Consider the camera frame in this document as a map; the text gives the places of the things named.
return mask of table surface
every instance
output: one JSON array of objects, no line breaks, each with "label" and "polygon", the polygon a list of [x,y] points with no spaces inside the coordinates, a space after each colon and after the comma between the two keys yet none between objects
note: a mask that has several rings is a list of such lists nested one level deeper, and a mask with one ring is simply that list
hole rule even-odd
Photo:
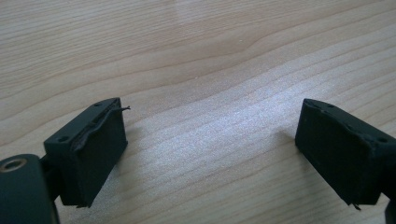
[{"label": "table surface", "polygon": [[119,96],[129,145],[62,223],[384,223],[299,153],[304,98],[396,136],[396,2],[1,1],[0,156]]}]

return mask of wooden table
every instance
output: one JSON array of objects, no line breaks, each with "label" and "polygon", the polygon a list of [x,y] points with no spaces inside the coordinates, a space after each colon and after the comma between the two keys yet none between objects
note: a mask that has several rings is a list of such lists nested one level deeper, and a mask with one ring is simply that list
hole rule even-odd
[{"label": "wooden table", "polygon": [[396,2],[0,3],[0,156],[115,96],[129,145],[62,223],[384,223],[294,145],[304,98],[396,136]]}]

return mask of light wood surface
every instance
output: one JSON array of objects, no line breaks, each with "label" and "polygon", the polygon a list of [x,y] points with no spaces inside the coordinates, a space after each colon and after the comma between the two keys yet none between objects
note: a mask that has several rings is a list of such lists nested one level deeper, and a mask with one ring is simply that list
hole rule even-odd
[{"label": "light wood surface", "polygon": [[129,145],[62,223],[384,223],[294,145],[304,98],[396,136],[396,2],[0,2],[0,158],[120,96]]}]

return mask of wood grain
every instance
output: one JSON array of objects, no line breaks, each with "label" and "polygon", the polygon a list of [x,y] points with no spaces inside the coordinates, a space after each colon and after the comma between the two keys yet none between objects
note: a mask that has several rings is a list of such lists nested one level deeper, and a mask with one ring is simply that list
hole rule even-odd
[{"label": "wood grain", "polygon": [[304,98],[396,136],[396,2],[1,1],[0,156],[120,96],[129,145],[62,223],[384,223],[294,145]]}]

